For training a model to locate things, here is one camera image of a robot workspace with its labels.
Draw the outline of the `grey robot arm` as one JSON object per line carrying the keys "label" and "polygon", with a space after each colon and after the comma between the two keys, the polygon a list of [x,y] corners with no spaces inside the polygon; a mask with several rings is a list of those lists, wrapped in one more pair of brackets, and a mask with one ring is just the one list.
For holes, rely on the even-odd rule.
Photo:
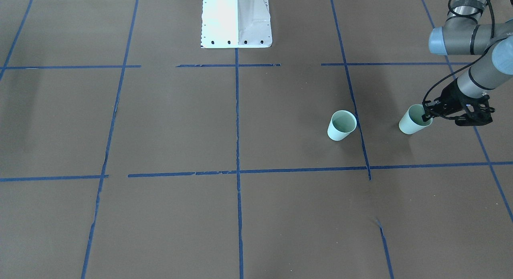
{"label": "grey robot arm", "polygon": [[438,98],[423,98],[422,120],[441,117],[460,127],[483,126],[495,112],[490,92],[512,78],[512,21],[495,23],[491,0],[449,0],[447,8],[444,25],[429,36],[430,52],[477,59],[462,67]]}

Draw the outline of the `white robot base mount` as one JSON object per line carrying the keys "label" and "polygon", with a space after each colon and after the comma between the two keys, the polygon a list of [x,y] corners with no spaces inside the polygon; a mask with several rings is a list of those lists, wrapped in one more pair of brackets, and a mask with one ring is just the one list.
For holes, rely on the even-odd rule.
{"label": "white robot base mount", "polygon": [[200,47],[269,48],[273,44],[269,0],[203,0]]}

